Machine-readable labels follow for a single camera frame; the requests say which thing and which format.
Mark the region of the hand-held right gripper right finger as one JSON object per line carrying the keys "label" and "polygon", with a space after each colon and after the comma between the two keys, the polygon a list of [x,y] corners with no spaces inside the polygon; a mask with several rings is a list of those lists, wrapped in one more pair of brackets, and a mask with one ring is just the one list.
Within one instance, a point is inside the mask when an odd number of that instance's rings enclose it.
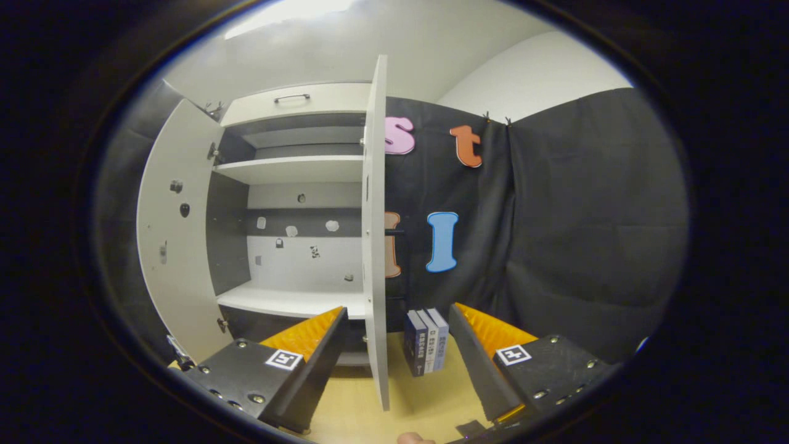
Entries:
{"label": "hand-held right gripper right finger", "polygon": [[461,303],[450,307],[449,325],[484,415],[496,426],[554,415],[619,370],[564,335],[536,337]]}

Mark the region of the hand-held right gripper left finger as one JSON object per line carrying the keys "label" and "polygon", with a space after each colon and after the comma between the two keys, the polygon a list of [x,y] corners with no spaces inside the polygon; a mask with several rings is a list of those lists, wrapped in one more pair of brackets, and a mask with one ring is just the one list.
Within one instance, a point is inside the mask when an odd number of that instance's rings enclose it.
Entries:
{"label": "hand-held right gripper left finger", "polygon": [[263,341],[236,339],[183,380],[254,421],[307,432],[348,330],[348,310],[338,306]]}

